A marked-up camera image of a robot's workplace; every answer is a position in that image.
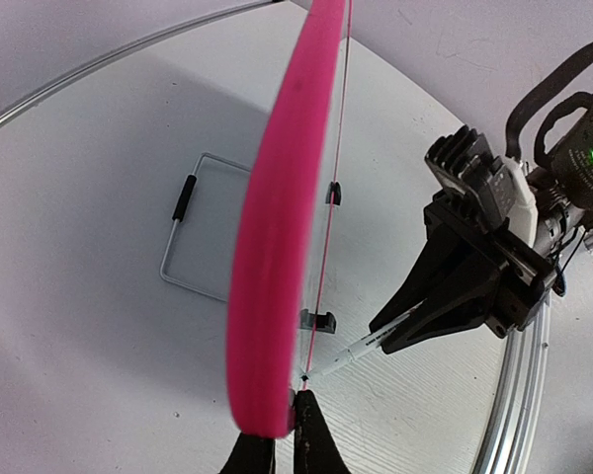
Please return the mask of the pink-framed whiteboard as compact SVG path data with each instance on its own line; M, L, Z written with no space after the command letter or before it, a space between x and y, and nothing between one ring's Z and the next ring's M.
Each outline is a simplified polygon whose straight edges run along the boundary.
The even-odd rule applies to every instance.
M315 198L349 1L315 1L250 174L233 254L225 333L233 421L284 437Z

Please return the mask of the green whiteboard marker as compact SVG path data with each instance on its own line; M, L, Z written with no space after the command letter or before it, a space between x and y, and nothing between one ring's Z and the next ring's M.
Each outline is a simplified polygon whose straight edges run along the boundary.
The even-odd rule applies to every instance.
M343 349L341 352L336 354L326 364L315 367L305 372L300 380L303 383L309 383L313 380L320 379L321 377L333 373L364 356L367 356L381 347L382 342L396 330L396 328L404 322L410 315L416 311L417 306L411 307L408 311L405 311L400 316L393 319L391 322L384 325L379 330L368 334L359 341Z

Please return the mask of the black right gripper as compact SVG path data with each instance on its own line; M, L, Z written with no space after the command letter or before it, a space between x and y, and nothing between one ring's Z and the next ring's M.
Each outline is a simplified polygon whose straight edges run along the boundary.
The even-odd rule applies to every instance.
M525 174L539 213L535 243L505 226L483 231L444 189L424 210L428 240L407 279L370 323L375 332L408 316L381 343L392 355L487 325L496 336L523 330L557 280L555 258L574 228L593 228L593 94L557 104L535 140L537 166Z

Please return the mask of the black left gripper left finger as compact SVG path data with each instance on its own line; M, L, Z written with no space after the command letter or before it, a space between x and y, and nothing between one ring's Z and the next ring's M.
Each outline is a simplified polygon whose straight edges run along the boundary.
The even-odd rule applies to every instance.
M220 474L275 474L276 441L240 433Z

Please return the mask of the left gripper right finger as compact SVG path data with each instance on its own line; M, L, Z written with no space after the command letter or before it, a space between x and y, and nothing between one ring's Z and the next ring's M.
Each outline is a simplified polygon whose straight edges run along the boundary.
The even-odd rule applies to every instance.
M295 397L295 473L349 473L311 390Z

